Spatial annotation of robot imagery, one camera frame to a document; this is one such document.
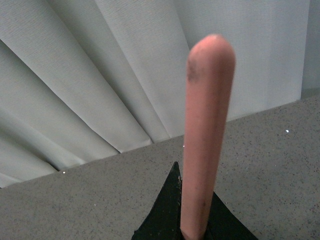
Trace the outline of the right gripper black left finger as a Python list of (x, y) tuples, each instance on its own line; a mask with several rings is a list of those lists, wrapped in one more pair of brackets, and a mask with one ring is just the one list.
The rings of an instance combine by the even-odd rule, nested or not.
[(173, 163), (168, 176), (145, 220), (134, 231), (133, 240), (181, 239), (182, 180), (179, 163)]

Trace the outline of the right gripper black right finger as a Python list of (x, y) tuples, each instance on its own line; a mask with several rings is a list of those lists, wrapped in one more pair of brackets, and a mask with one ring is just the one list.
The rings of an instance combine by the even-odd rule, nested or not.
[(214, 192), (204, 240), (258, 240)]

